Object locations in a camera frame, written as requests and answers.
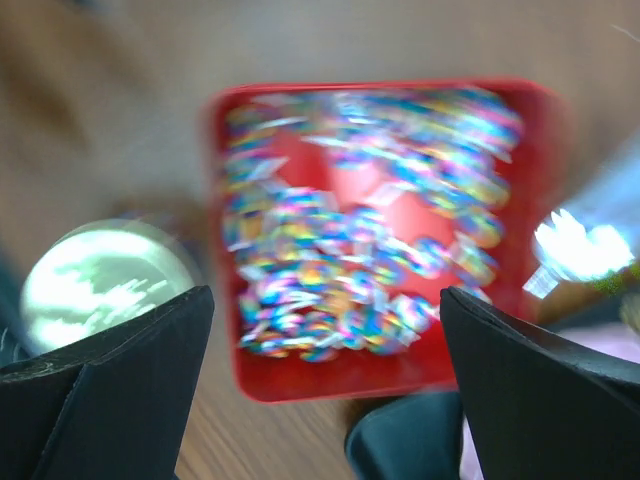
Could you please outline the gold round lid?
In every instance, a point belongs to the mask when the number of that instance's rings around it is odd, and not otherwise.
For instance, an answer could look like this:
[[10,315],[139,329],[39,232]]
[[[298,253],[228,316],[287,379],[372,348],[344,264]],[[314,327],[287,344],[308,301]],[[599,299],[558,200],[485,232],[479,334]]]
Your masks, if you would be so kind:
[[200,283],[185,247],[133,219],[85,224],[36,262],[20,294],[20,333],[39,356],[125,323]]

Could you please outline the black tray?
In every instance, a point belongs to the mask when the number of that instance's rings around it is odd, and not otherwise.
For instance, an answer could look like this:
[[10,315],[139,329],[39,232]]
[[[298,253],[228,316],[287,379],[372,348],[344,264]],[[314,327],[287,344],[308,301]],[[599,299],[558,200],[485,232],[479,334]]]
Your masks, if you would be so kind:
[[358,479],[458,479],[462,420],[455,391],[396,398],[355,421],[345,457]]

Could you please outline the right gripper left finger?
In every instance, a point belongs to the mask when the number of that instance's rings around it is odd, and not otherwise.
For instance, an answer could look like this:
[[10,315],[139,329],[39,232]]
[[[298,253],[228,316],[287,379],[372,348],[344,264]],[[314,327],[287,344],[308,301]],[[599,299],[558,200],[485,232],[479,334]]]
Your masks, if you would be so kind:
[[214,308],[197,286],[3,367],[2,478],[174,478]]

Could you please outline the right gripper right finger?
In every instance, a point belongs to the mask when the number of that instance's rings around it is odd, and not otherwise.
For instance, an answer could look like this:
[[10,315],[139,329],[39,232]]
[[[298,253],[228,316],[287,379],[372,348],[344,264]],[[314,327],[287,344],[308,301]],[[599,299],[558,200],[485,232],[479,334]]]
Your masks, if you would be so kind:
[[440,318],[484,478],[638,478],[638,364],[455,287]]

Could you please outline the red lollipop tin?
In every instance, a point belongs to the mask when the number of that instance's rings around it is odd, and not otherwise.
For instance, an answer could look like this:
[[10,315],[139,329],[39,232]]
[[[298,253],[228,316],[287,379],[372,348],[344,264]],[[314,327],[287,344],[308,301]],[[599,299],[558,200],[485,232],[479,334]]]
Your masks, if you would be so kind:
[[451,385],[440,294],[524,319],[564,114],[518,79],[266,84],[209,113],[239,388],[263,403]]

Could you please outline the metal scoop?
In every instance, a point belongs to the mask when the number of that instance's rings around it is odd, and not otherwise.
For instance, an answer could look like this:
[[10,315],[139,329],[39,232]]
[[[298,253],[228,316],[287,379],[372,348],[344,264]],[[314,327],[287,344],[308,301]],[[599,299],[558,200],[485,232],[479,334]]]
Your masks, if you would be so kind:
[[639,260],[639,139],[631,139],[534,231],[539,266],[523,285],[537,298],[560,282],[589,282]]

